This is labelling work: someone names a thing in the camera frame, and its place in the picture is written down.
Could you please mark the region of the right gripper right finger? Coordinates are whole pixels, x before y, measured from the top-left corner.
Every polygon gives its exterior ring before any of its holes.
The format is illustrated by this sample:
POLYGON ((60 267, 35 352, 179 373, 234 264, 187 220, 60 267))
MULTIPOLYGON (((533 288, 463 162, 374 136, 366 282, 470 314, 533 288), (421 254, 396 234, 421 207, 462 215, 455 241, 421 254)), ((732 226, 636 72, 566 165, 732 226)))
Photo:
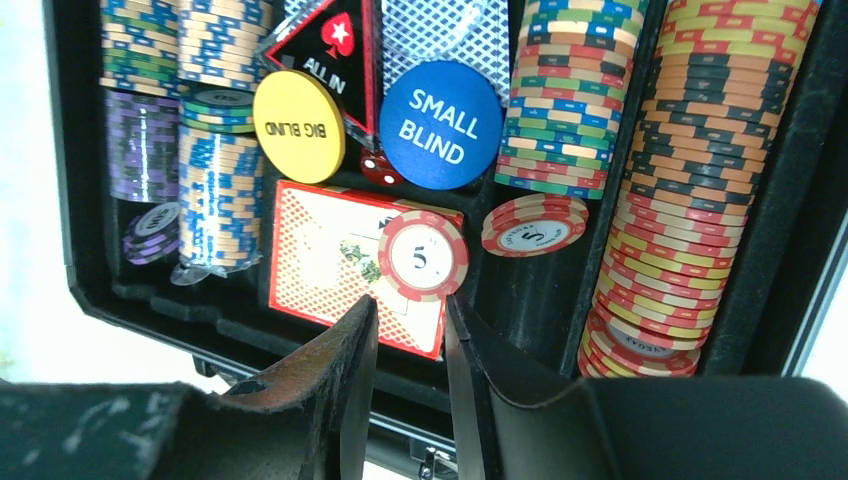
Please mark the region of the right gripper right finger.
POLYGON ((586 383, 542 366, 458 296, 448 299, 447 323, 460 478, 596 478, 596 415, 586 383))

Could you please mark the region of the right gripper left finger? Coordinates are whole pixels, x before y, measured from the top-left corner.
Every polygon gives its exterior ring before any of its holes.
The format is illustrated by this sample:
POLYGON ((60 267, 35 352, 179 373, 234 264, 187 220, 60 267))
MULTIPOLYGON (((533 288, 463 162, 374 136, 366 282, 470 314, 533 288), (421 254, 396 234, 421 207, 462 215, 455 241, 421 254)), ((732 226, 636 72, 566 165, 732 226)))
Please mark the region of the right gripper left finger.
POLYGON ((378 353, 375 300, 222 395, 170 413, 155 479, 360 479, 378 353))

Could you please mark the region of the red playing card box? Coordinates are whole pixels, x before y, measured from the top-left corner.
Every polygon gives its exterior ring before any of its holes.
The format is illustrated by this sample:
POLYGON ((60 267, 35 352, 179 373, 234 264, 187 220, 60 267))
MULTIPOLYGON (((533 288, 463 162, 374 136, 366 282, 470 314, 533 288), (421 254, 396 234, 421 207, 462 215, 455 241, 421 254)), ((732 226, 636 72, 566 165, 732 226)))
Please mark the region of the red playing card box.
POLYGON ((382 277, 377 259, 386 224, 421 204, 334 186, 279 180, 269 246, 269 308, 332 326, 362 296, 375 299, 379 341, 436 360, 444 305, 414 302, 382 277))

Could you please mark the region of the yellow round button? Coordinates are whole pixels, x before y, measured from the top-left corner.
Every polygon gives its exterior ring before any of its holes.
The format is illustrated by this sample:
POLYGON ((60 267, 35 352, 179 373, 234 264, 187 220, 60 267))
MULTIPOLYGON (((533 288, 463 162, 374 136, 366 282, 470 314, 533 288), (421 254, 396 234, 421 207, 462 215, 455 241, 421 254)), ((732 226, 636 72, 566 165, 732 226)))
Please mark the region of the yellow round button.
POLYGON ((253 120, 264 153, 287 178, 316 184, 340 168, 346 150, 342 115, 314 77, 296 70, 266 76, 254 96, 253 120))

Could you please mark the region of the blue round button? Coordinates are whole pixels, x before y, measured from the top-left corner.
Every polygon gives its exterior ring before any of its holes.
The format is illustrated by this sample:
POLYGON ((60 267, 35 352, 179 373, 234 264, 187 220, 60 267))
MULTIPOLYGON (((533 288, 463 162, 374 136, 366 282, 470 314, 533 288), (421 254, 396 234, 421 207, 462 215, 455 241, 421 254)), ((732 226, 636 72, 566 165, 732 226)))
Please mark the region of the blue round button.
POLYGON ((389 89, 379 116, 382 149, 412 184, 453 190, 495 160, 504 112, 490 82, 455 61, 421 63, 389 89))

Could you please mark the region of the red black triangle marker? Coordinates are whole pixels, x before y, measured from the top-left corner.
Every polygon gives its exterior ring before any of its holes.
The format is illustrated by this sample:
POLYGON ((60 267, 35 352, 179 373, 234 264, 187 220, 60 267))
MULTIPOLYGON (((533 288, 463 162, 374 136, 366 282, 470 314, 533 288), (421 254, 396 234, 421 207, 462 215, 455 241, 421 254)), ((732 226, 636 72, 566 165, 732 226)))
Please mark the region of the red black triangle marker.
POLYGON ((381 13, 375 1, 285 1, 255 56, 270 71, 298 70, 337 100, 347 134, 377 144, 383 95, 381 13))

